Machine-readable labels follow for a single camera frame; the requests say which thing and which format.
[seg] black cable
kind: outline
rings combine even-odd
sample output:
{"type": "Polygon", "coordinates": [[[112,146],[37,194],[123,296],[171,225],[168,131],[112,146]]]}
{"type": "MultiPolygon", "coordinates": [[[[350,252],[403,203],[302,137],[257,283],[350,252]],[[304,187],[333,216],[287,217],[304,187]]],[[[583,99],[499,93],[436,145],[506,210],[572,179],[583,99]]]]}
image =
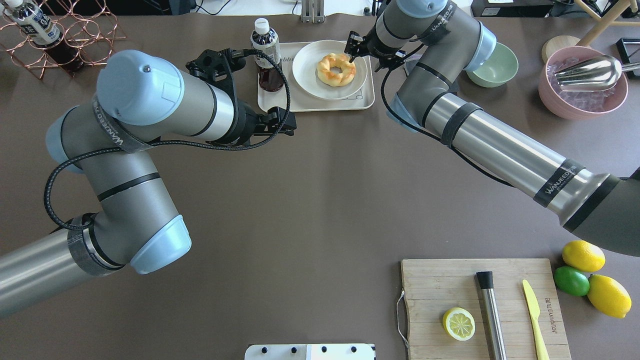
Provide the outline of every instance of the black cable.
{"type": "MultiPolygon", "coordinates": [[[[282,80],[284,82],[284,88],[287,95],[287,105],[286,105],[284,115],[282,117],[282,121],[278,126],[278,129],[273,134],[271,134],[269,137],[267,137],[263,141],[255,143],[253,145],[237,146],[237,147],[209,145],[207,143],[190,142],[185,140],[158,140],[158,141],[150,142],[148,144],[154,147],[161,146],[161,145],[186,145],[186,146],[199,147],[201,149],[209,149],[209,150],[243,151],[243,150],[255,149],[256,147],[260,147],[272,141],[272,139],[280,132],[280,130],[282,130],[282,127],[284,126],[287,120],[287,117],[289,116],[289,110],[291,109],[291,91],[289,89],[289,83],[287,82],[287,78],[285,77],[284,72],[282,72],[282,69],[267,54],[263,53],[260,50],[254,50],[254,49],[244,50],[244,53],[247,55],[256,55],[258,57],[261,57],[267,60],[278,71],[278,74],[282,77],[282,80]]],[[[47,179],[47,183],[45,184],[45,189],[44,189],[44,208],[47,212],[47,215],[49,216],[49,218],[51,218],[51,220],[53,220],[54,223],[56,223],[58,226],[63,227],[65,229],[76,230],[76,231],[82,231],[90,227],[93,223],[93,220],[92,220],[91,222],[88,222],[87,224],[80,225],[80,226],[71,225],[69,223],[66,223],[58,215],[56,215],[51,205],[51,191],[53,189],[53,183],[55,182],[58,174],[62,170],[64,170],[67,166],[75,164],[78,161],[82,161],[98,155],[110,154],[112,152],[120,152],[120,151],[123,151],[123,150],[119,147],[108,147],[105,149],[86,152],[84,154],[80,154],[76,156],[75,158],[69,159],[61,163],[51,172],[51,174],[49,175],[49,178],[47,179]]]]}
{"type": "MultiPolygon", "coordinates": [[[[405,121],[405,119],[402,119],[400,117],[400,115],[396,114],[396,112],[391,108],[391,106],[389,106],[389,103],[387,102],[387,98],[385,97],[385,84],[387,83],[387,79],[389,77],[389,75],[391,74],[393,70],[389,69],[387,71],[387,74],[385,75],[385,77],[382,79],[382,85],[380,86],[380,96],[382,97],[382,103],[385,105],[385,107],[387,108],[387,111],[389,111],[389,113],[391,115],[393,115],[398,121],[400,121],[400,123],[408,126],[409,128],[416,130],[417,132],[426,135],[436,141],[440,141],[440,138],[437,137],[437,135],[431,134],[419,127],[414,126],[413,124],[410,124],[409,122],[405,121]]],[[[466,157],[462,152],[460,152],[459,150],[457,150],[455,147],[451,147],[451,150],[453,150],[453,152],[458,155],[462,160],[464,160],[465,162],[467,162],[469,165],[471,165],[474,169],[480,171],[482,174],[488,176],[490,179],[493,179],[495,181],[497,181],[500,184],[506,185],[506,186],[510,186],[510,187],[514,187],[512,184],[509,184],[508,182],[506,182],[505,180],[500,179],[499,177],[490,174],[489,172],[487,172],[485,169],[481,168],[480,166],[478,166],[478,164],[474,163],[471,159],[469,159],[468,157],[466,157]]]]}
{"type": "Polygon", "coordinates": [[[215,13],[210,13],[210,12],[208,12],[205,8],[203,8],[203,7],[202,7],[202,4],[204,4],[204,0],[202,0],[202,1],[200,2],[200,5],[197,5],[198,9],[196,10],[196,12],[199,12],[200,10],[202,10],[202,11],[204,11],[205,13],[208,13],[209,15],[217,15],[217,14],[219,14],[219,13],[222,11],[222,9],[224,9],[224,8],[225,8],[225,6],[226,6],[227,4],[229,4],[230,2],[231,2],[231,0],[227,0],[227,2],[226,2],[226,3],[225,3],[225,4],[220,8],[220,10],[218,10],[218,11],[217,11],[217,12],[215,12],[215,13]]]}
{"type": "Polygon", "coordinates": [[[584,10],[572,10],[572,11],[570,11],[570,12],[563,12],[563,13],[560,13],[560,14],[556,15],[555,17],[562,17],[562,16],[568,15],[568,14],[570,14],[570,13],[587,13],[587,12],[586,12],[586,11],[584,11],[584,10]]]}
{"type": "Polygon", "coordinates": [[[583,3],[590,7],[596,14],[598,14],[599,17],[602,17],[602,15],[604,15],[595,0],[583,0],[583,3]]]}
{"type": "Polygon", "coordinates": [[[415,53],[417,53],[418,51],[420,51],[420,49],[422,49],[424,47],[424,44],[420,44],[420,46],[418,46],[417,48],[415,48],[415,50],[413,50],[412,52],[408,53],[404,58],[408,59],[409,56],[414,55],[415,53]]]}
{"type": "Polygon", "coordinates": [[[160,6],[160,4],[157,1],[144,0],[144,2],[147,5],[151,6],[152,8],[156,9],[157,11],[159,11],[161,15],[164,15],[166,12],[169,12],[169,15],[171,15],[171,8],[162,9],[162,6],[160,6]]]}

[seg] gray tabletop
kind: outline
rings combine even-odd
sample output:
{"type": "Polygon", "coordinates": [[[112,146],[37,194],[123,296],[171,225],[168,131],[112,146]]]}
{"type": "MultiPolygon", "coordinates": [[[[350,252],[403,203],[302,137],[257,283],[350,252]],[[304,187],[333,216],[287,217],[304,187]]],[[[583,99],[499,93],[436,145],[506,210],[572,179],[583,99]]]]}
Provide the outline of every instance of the gray tabletop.
{"type": "MultiPolygon", "coordinates": [[[[249,46],[254,17],[120,17],[139,49],[180,68],[204,49],[249,46]]],[[[344,40],[374,19],[332,15],[304,25],[269,17],[282,42],[344,40]]],[[[630,175],[640,165],[636,113],[640,85],[626,103],[589,121],[562,120],[537,93],[544,41],[581,36],[584,19],[485,19],[518,56],[506,86],[484,89],[460,76],[460,95],[573,158],[592,172],[630,175]]],[[[592,44],[615,54],[632,28],[611,27],[592,44]]],[[[97,69],[75,79],[50,71],[38,81],[0,54],[0,254],[55,226],[42,191],[55,166],[44,145],[49,124],[88,101],[97,69]]],[[[234,74],[239,97],[257,107],[256,70],[234,74]]],[[[378,359],[403,359],[394,306],[404,258],[549,258],[575,238],[556,216],[502,186],[425,136],[389,120],[374,75],[368,110],[299,113],[295,136],[259,149],[216,152],[151,150],[193,248],[149,275],[127,267],[0,320],[1,359],[242,359],[255,343],[375,343],[378,359]]],[[[387,92],[404,79],[392,74],[387,92]]],[[[99,211],[83,176],[64,174],[54,207],[62,218],[99,211]]],[[[640,299],[640,259],[605,251],[601,274],[640,299]]],[[[635,359],[640,311],[610,318],[586,298],[559,293],[574,359],[635,359]]]]}

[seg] bread ring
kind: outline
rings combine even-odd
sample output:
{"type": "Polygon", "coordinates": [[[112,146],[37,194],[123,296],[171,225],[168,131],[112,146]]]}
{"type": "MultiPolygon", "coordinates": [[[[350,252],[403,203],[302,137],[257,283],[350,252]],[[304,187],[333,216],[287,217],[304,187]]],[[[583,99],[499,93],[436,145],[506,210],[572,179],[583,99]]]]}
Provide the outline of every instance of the bread ring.
{"type": "Polygon", "coordinates": [[[356,64],[349,62],[349,56],[334,53],[326,55],[317,66],[317,76],[320,81],[329,86],[345,86],[356,76],[356,64]],[[339,74],[331,71],[332,67],[339,67],[339,74]]]}

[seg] black velcro strap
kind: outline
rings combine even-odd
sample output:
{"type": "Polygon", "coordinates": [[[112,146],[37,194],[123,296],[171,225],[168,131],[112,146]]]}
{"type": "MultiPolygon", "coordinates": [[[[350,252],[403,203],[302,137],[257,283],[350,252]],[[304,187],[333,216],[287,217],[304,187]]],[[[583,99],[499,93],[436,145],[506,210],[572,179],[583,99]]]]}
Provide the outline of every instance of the black velcro strap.
{"type": "Polygon", "coordinates": [[[557,194],[573,179],[584,167],[571,159],[565,159],[556,169],[547,182],[538,190],[533,200],[545,208],[551,203],[557,194]]]}
{"type": "MultiPolygon", "coordinates": [[[[76,217],[71,221],[72,225],[80,226],[86,224],[89,220],[93,221],[93,215],[85,214],[81,217],[76,217]]],[[[99,253],[100,260],[104,261],[105,266],[100,260],[95,258],[95,254],[87,247],[86,239],[84,238],[83,231],[70,230],[67,233],[67,247],[71,257],[76,262],[76,265],[84,270],[87,274],[92,276],[105,276],[121,269],[124,265],[118,264],[106,257],[100,247],[96,247],[97,244],[91,240],[93,249],[99,253]]]]}
{"type": "Polygon", "coordinates": [[[111,141],[122,150],[129,154],[133,154],[134,152],[149,150],[153,147],[136,138],[132,133],[122,127],[117,119],[114,119],[111,115],[107,114],[100,105],[100,102],[98,102],[98,95],[93,96],[93,99],[91,99],[91,105],[93,108],[93,114],[95,115],[96,120],[100,123],[100,127],[105,133],[107,133],[109,139],[111,139],[111,141]]]}
{"type": "Polygon", "coordinates": [[[474,103],[468,102],[463,106],[460,106],[456,112],[451,115],[449,121],[444,126],[444,130],[442,130],[442,139],[440,142],[446,145],[448,148],[453,148],[453,139],[456,137],[458,133],[458,129],[462,126],[462,123],[471,115],[472,112],[476,110],[481,110],[482,108],[474,103]]]}
{"type": "Polygon", "coordinates": [[[447,5],[442,9],[442,11],[438,14],[436,19],[429,25],[427,30],[423,32],[418,39],[427,46],[431,46],[433,44],[437,44],[443,37],[447,36],[450,31],[447,29],[447,24],[451,17],[453,17],[453,13],[456,12],[458,6],[449,1],[447,5]]]}
{"type": "Polygon", "coordinates": [[[606,198],[607,195],[611,193],[613,188],[615,188],[619,182],[620,179],[615,176],[607,177],[602,185],[598,186],[596,191],[594,191],[589,196],[587,201],[582,204],[578,211],[576,211],[575,214],[573,214],[571,218],[567,220],[563,227],[569,230],[569,232],[573,232],[574,230],[576,230],[578,226],[582,225],[582,222],[585,221],[585,219],[587,219],[589,215],[591,215],[593,210],[595,210],[598,205],[600,205],[604,198],[606,198]]]}

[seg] green bowl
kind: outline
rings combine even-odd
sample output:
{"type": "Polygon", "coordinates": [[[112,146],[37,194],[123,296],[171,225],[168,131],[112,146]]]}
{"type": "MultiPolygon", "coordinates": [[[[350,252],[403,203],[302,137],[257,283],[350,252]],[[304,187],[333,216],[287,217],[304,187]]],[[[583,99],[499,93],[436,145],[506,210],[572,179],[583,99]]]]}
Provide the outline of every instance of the green bowl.
{"type": "Polygon", "coordinates": [[[513,79],[518,72],[518,58],[510,48],[495,44],[493,54],[475,71],[467,71],[469,79],[485,87],[495,88],[513,79]]]}

